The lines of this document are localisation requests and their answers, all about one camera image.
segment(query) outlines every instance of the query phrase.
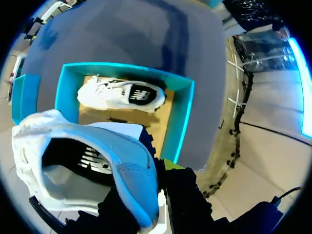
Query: teal shoe box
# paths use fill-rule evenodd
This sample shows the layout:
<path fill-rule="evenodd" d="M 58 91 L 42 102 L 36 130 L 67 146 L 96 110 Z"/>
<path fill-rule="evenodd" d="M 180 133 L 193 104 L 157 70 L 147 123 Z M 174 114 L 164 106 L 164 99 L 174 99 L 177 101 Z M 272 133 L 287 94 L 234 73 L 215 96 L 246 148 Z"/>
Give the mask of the teal shoe box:
<path fill-rule="evenodd" d="M 27 116 L 37 112 L 37 97 L 41 77 L 23 75 L 14 80 L 12 90 L 12 120 L 19 124 Z"/>
<path fill-rule="evenodd" d="M 175 74 L 147 67 L 121 63 L 83 62 L 69 63 L 62 68 L 55 109 L 70 122 L 78 123 L 79 102 L 77 92 L 85 76 L 136 78 L 150 83 L 159 82 L 175 92 L 167 131 L 160 157 L 177 162 L 191 113 L 194 81 Z"/>

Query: shoe box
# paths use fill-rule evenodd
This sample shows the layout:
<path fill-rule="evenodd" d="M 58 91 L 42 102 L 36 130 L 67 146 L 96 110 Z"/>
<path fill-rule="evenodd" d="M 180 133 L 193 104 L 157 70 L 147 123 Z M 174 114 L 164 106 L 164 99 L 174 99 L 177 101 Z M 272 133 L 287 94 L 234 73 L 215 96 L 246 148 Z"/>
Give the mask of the shoe box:
<path fill-rule="evenodd" d="M 98 111 L 77 100 L 79 88 L 91 76 L 141 80 L 165 90 L 166 102 L 155 113 L 139 110 Z M 55 109 L 71 122 L 127 122 L 142 124 L 154 138 L 156 156 L 177 162 L 191 113 L 194 81 L 172 73 L 121 63 L 83 62 L 65 64 L 60 74 Z"/>

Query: new balance logo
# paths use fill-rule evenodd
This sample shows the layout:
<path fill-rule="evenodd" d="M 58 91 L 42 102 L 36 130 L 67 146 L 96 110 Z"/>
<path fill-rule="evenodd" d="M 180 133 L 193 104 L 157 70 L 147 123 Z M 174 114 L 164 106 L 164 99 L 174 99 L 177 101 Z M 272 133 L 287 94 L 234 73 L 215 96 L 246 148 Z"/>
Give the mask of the new balance logo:
<path fill-rule="evenodd" d="M 145 101 L 148 99 L 150 94 L 151 92 L 149 91 L 136 90 L 134 94 L 130 97 L 130 99 Z"/>

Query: hand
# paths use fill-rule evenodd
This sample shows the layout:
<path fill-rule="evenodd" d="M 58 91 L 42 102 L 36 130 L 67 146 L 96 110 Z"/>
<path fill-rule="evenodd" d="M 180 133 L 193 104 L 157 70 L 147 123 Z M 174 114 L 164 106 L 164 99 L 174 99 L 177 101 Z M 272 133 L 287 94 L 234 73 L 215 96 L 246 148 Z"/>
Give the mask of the hand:
<path fill-rule="evenodd" d="M 284 41 L 287 41 L 290 38 L 290 33 L 287 28 L 281 28 L 278 30 L 277 35 L 281 37 Z"/>

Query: white shoelace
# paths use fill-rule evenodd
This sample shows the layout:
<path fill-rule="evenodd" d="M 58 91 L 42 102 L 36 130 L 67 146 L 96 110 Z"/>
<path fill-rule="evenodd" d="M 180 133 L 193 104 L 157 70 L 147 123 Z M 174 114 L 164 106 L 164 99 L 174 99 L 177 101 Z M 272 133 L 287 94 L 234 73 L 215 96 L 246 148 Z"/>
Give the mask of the white shoelace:
<path fill-rule="evenodd" d="M 89 81 L 96 84 L 95 93 L 103 100 L 113 100 L 122 97 L 122 88 L 115 88 L 113 84 L 107 81 L 101 81 L 97 76 L 92 76 Z"/>

